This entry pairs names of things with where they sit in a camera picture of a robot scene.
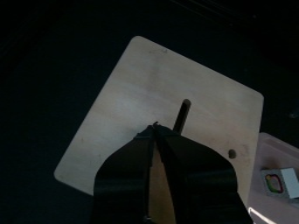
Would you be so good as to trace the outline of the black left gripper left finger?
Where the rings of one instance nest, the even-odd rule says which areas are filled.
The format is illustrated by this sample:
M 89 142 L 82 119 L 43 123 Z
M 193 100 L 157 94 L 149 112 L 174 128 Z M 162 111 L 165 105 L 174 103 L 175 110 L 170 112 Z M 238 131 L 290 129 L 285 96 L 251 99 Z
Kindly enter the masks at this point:
M 155 129 L 149 126 L 98 170 L 90 224 L 147 224 Z

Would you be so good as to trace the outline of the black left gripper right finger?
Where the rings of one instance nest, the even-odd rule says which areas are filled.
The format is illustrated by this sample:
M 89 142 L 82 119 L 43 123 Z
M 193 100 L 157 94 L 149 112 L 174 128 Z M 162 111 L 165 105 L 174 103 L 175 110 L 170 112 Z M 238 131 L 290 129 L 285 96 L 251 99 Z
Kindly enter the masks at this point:
M 163 125 L 154 129 L 177 224 L 254 224 L 231 162 Z

